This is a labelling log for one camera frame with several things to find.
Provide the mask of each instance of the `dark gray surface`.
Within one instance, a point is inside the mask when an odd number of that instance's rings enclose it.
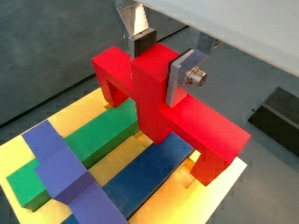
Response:
[[[158,38],[183,24],[150,12]],[[108,0],[0,1],[0,125],[93,74],[123,33]]]
[[[248,121],[299,157],[299,98],[280,87]]]
[[[19,221],[15,217],[13,209],[9,206],[9,202],[5,198],[3,188],[0,186],[0,223],[17,224]]]
[[[164,43],[182,52],[196,46],[196,34],[186,29]],[[248,123],[248,118],[276,86],[299,96],[299,79],[228,45],[212,54],[203,70],[210,77],[202,88],[190,87],[191,94],[252,135],[239,156],[248,167],[208,223],[296,224],[299,157]]]

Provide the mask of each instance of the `silver metal plate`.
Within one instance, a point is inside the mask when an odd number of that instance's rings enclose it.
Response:
[[[183,61],[191,56],[194,50],[190,50],[171,65],[167,93],[166,93],[166,103],[170,107],[175,106],[176,91],[179,85],[179,74]]]
[[[119,10],[120,17],[126,24],[128,36],[135,36],[139,32],[148,29],[144,6],[135,3]]]

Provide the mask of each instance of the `metal bracket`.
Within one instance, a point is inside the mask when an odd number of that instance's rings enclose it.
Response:
[[[182,88],[187,84],[200,86],[207,79],[207,74],[200,70],[208,54],[199,50],[188,50],[170,62],[168,86],[166,103],[174,107],[184,97]]]
[[[156,31],[148,26],[146,9],[140,3],[131,0],[116,0],[113,4],[117,19],[126,27],[127,50],[134,59],[155,44]]]
[[[198,49],[184,52],[170,62],[168,86],[166,93],[166,103],[174,107],[186,96],[186,85],[202,86],[208,75],[202,71],[202,63],[210,57],[220,41],[206,33],[200,33]]]

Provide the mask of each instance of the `purple block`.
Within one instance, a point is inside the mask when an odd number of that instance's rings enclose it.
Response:
[[[95,182],[69,147],[60,149],[35,170],[51,197],[65,205]]]
[[[67,146],[48,120],[23,133],[23,138],[40,163]]]
[[[96,182],[69,203],[69,209],[80,224],[128,224]]]

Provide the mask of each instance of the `green block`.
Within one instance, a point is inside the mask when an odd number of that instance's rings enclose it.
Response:
[[[89,168],[123,141],[139,131],[136,105],[127,100],[81,126],[64,140],[80,162]],[[7,178],[21,207],[36,210],[51,196],[35,172],[37,159],[32,160]]]
[[[65,137],[65,142],[89,168],[138,131],[136,104],[127,100]]]
[[[37,159],[32,160],[7,178],[21,207],[32,211],[37,210],[51,199],[51,195],[45,191],[44,184],[35,172],[35,167],[39,165]]]

